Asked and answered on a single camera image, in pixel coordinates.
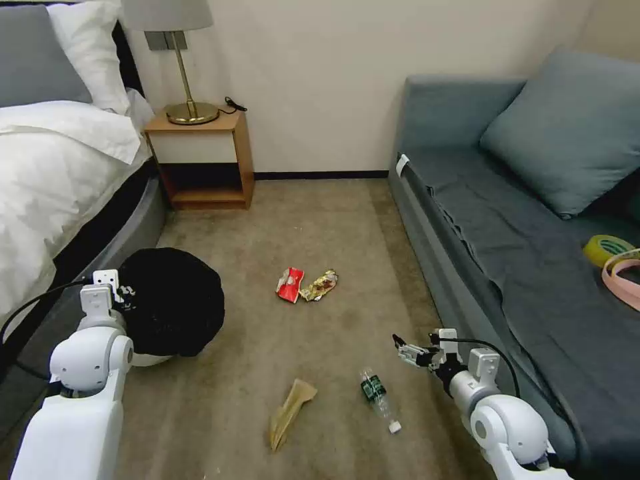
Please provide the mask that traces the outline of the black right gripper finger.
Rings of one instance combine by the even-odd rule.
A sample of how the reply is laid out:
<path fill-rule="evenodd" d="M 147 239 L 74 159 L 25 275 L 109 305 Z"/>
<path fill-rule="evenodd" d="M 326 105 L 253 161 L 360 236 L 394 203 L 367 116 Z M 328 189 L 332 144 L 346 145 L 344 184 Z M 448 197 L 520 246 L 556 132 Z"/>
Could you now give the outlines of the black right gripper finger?
<path fill-rule="evenodd" d="M 432 358 L 436 354 L 435 347 L 420 347 L 409 344 L 396 334 L 392 334 L 392 339 L 400 358 Z"/>
<path fill-rule="evenodd" d="M 399 358 L 418 368 L 433 370 L 433 358 L 435 351 L 398 351 Z"/>

